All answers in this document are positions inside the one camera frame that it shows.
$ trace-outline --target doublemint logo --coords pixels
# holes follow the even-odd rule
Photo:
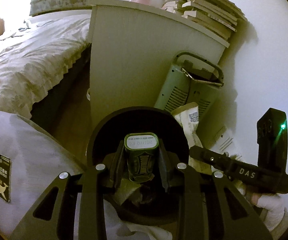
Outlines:
[[[142,155],[140,156],[140,174],[146,174],[147,171],[147,164],[149,162],[150,156],[149,155]]]

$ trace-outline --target wrinkled bed sheet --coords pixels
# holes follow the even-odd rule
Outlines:
[[[0,36],[0,111],[31,118],[88,46],[89,24],[89,15],[73,15]]]

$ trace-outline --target green tin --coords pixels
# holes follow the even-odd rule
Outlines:
[[[142,183],[152,177],[158,137],[154,133],[130,133],[124,138],[125,151],[128,153],[127,166],[129,178]]]

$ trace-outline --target green heater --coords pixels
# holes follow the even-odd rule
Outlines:
[[[184,55],[194,58],[196,64],[189,60],[179,64],[178,59]],[[223,80],[223,71],[218,65],[199,55],[180,52],[172,62],[154,107],[172,112],[180,106],[196,102],[201,120],[218,97]]]

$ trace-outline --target black device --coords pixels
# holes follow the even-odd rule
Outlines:
[[[269,156],[273,157],[262,158],[261,164],[266,166],[257,167],[194,146],[189,150],[191,157],[210,163],[223,171],[223,173],[214,172],[212,175],[200,174],[182,162],[183,156],[180,153],[170,151],[170,147],[175,151],[180,148],[176,148],[176,144],[173,144],[174,140],[168,138],[167,133],[170,131],[164,132],[163,128],[160,127],[161,123],[152,118],[157,116],[165,121],[165,125],[170,125],[168,128],[172,128],[173,131],[176,130],[178,142],[183,143],[185,135],[182,134],[182,128],[165,111],[150,107],[130,107],[111,114],[95,129],[96,138],[92,140],[91,147],[94,154],[96,152],[94,149],[103,142],[98,138],[105,138],[107,141],[106,131],[112,131],[112,127],[116,127],[116,124],[124,124],[116,129],[116,134],[119,133],[118,131],[121,132],[120,137],[117,137],[116,141],[112,143],[113,146],[116,146],[116,151],[105,154],[103,158],[92,155],[93,160],[98,159],[100,163],[90,165],[83,174],[71,176],[69,173],[63,172],[55,178],[25,214],[13,231],[10,240],[72,239],[78,193],[82,193],[79,239],[106,240],[103,196],[113,194],[120,186],[126,164],[123,140],[125,133],[141,132],[140,127],[143,126],[144,129],[151,126],[151,131],[159,137],[159,151],[155,169],[157,172],[154,179],[158,180],[164,189],[165,202],[167,202],[168,196],[179,196],[176,199],[177,202],[170,202],[175,206],[178,214],[176,216],[178,220],[176,239],[272,239],[255,210],[238,192],[229,177],[233,176],[267,192],[288,192],[288,175],[285,174],[285,171],[270,170],[270,167],[286,166],[286,163],[275,161],[282,159],[276,156],[279,151],[267,152]],[[260,127],[262,127],[262,120],[266,120],[267,116],[264,115],[264,119],[260,119]],[[138,117],[138,120],[142,120],[143,123],[141,125],[133,121],[124,121],[126,117]],[[269,115],[268,120],[272,121],[273,128],[277,120],[275,115]],[[276,142],[277,137],[275,139],[273,136],[268,138],[261,141],[260,144],[268,143],[277,147],[283,146],[283,141],[281,143]],[[111,149],[110,147],[111,145],[103,145],[101,151],[106,152],[107,149]],[[185,152],[187,145],[183,143],[182,147]],[[260,154],[264,156],[265,150],[262,147],[260,149]],[[129,220],[132,221],[134,218],[135,216],[131,215]]]

